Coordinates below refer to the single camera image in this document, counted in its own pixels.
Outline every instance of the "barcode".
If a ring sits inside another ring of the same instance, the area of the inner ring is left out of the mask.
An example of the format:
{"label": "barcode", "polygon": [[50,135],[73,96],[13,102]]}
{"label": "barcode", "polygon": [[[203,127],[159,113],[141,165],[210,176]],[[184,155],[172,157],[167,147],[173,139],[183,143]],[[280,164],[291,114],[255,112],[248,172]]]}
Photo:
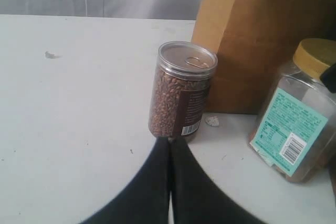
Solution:
{"label": "barcode", "polygon": [[280,151],[280,155],[292,165],[294,165],[306,144],[307,143],[300,137],[296,136],[294,133],[290,133],[289,137],[287,138],[284,146]]}
{"label": "barcode", "polygon": [[185,135],[189,135],[189,134],[195,132],[198,129],[200,123],[201,123],[201,121],[198,121],[197,123],[195,123],[193,125],[183,127],[181,135],[185,136]]}

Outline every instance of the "cylindrical jar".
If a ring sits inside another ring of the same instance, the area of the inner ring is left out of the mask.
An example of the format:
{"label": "cylindrical jar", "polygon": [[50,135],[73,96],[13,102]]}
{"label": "cylindrical jar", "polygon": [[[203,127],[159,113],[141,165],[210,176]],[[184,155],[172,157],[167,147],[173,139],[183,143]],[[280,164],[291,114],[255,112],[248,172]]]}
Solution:
{"label": "cylindrical jar", "polygon": [[253,149],[290,182],[307,181],[336,153],[336,94],[320,78],[335,63],[335,41],[303,40],[250,134]]}
{"label": "cylindrical jar", "polygon": [[173,41],[159,48],[149,117],[155,137],[192,138],[216,67],[215,54],[190,42]]}

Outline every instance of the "small debris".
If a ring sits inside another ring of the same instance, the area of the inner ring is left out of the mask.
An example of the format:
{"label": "small debris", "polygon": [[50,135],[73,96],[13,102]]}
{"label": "small debris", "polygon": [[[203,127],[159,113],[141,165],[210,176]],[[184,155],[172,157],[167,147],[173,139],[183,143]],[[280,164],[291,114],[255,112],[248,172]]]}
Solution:
{"label": "small debris", "polygon": [[208,116],[205,119],[205,122],[207,125],[211,126],[211,127],[219,127],[219,119],[217,116]]}
{"label": "small debris", "polygon": [[45,52],[45,57],[47,59],[58,59],[58,58],[61,58],[60,55],[54,55],[54,54],[49,53],[48,51]]}

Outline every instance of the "pull tab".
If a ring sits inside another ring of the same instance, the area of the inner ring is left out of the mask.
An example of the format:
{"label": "pull tab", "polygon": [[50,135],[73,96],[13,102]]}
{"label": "pull tab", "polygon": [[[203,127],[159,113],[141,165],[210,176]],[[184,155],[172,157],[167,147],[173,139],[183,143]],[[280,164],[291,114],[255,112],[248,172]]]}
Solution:
{"label": "pull tab", "polygon": [[201,62],[201,60],[198,59],[197,57],[189,57],[185,60],[185,63],[201,69],[209,67],[207,63]]}
{"label": "pull tab", "polygon": [[336,63],[321,74],[320,80],[330,93],[336,93]]}

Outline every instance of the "jar label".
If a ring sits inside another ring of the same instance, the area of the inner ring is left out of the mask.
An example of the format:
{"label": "jar label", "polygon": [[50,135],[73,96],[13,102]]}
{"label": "jar label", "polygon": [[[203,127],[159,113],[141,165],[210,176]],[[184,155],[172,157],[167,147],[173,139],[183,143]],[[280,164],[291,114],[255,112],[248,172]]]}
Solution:
{"label": "jar label", "polygon": [[277,88],[251,145],[269,165],[292,176],[328,119]]}
{"label": "jar label", "polygon": [[181,90],[178,101],[173,136],[187,136],[197,131],[210,87],[198,90]]}

